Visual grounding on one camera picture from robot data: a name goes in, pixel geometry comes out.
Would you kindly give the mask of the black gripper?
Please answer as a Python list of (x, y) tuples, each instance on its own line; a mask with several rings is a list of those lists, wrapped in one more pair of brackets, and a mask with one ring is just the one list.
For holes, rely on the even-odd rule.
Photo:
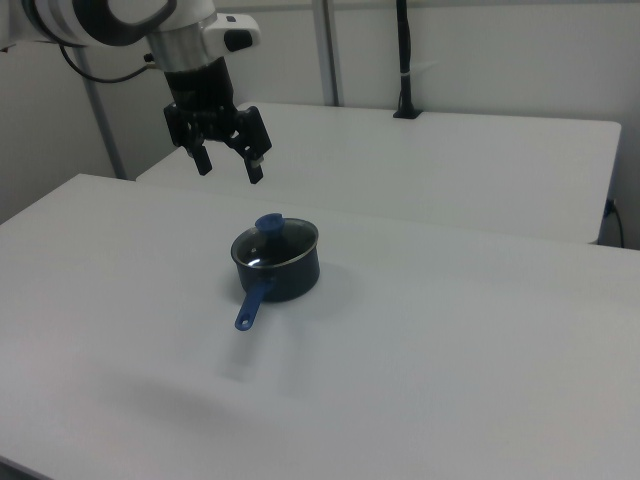
[(187, 151), (198, 173), (205, 176), (212, 170), (204, 141), (213, 140), (242, 157), (251, 184), (260, 182), (271, 139), (257, 107), (236, 108), (226, 60), (164, 76), (173, 98), (164, 108), (171, 141)]

